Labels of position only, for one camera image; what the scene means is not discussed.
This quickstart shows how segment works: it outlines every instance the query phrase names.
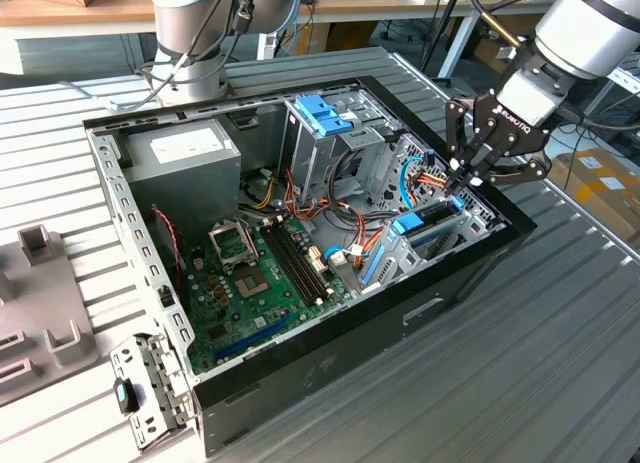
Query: label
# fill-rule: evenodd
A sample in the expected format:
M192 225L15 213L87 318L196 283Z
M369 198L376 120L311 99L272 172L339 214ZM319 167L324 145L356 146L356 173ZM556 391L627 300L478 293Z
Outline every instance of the label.
M342 118L345 121L352 121L352 120L358 119L356 114L351 110L347 110L344 113L340 113L340 118Z
M161 164L211 153L224 148L211 128L156 138L151 142L150 146Z
M624 185L617 178L611 176L609 178L600 178L607 188L610 190L624 190Z
M602 168L602 165L598 160L596 160L593 156L584 156L582 158L578 158L584 166L589 168L590 170L595 170L597 168Z

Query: metal panel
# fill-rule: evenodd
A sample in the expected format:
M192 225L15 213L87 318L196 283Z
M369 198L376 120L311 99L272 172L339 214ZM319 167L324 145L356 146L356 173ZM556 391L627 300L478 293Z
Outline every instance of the metal panel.
M240 94L373 74L444 128L442 94L381 49L243 62L229 74ZM133 77L81 84L103 95L144 89ZM9 227L0 241L33 220L62 234L105 355L150 322L94 194L93 162L73 146L84 141L81 119L100 111L80 101L60 85L0 92L0 212ZM46 110L19 121L25 106ZM63 159L57 146L68 148ZM504 191L539 227L467 302L216 461L626 462L640 446L637 260L552 185ZM1 408L0 461L135 459L111 384L102 363ZM199 462L199 448L184 431L143 460Z

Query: blue pcie slot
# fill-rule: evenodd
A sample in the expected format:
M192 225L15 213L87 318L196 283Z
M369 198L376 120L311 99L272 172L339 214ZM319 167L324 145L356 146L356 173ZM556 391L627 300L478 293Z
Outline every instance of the blue pcie slot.
M285 323L293 313L289 313L286 316L283 316L275 323L271 323L268 326L265 326L261 330L256 331L252 335L245 336L241 340L236 341L235 343L231 343L230 345L221 348L220 350L213 353L213 359L219 360L224 358L225 356L231 356L234 353L242 352L252 346L254 343L264 340L265 338L269 338L270 336L275 335L284 327Z

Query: chip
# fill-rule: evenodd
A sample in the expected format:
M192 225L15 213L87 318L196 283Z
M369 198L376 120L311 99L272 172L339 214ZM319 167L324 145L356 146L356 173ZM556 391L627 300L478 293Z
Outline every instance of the chip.
M227 329L224 327L224 325L220 324L220 325L215 325L209 328L207 330L207 333L209 333L209 338L211 338L212 340L215 340L216 338L220 338L221 336L226 335Z
M245 267L231 275L242 298L251 298L269 289L269 283L259 267Z

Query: workbench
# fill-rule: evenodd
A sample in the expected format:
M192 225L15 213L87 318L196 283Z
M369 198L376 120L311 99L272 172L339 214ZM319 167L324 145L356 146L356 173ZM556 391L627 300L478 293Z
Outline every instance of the workbench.
M491 5L500 0L480 0ZM406 20L432 18L436 15L436 0L416 3L413 0L315 0L313 23L314 40L324 34L320 25L349 21ZM549 1L522 1L495 12L496 15L541 14L550 7ZM442 1L437 16L446 6ZM309 22L309 9L301 6L298 23ZM453 13L463 21L451 44L438 76L449 77L473 32L479 14L468 0L460 0ZM153 5L151 0L94 0L87 8L63 5L43 0L0 0L0 43L2 40L31 38L57 38L125 33L154 32ZM272 57L268 50L269 39L261 35L258 59ZM4 43L9 51L9 43ZM311 47L311 53L323 51L319 42Z
M443 98L371 48L228 66L278 89L372 75L440 135ZM81 83L119 102L133 76ZM60 85L0 92L0 243L36 222L62 234L103 355L0 408L0 461L137 460L109 350L150 331L81 122L105 115ZM538 229L463 304L223 450L216 462L626 463L640 445L638 255L548 182L504 188ZM144 461L200 462L184 430Z

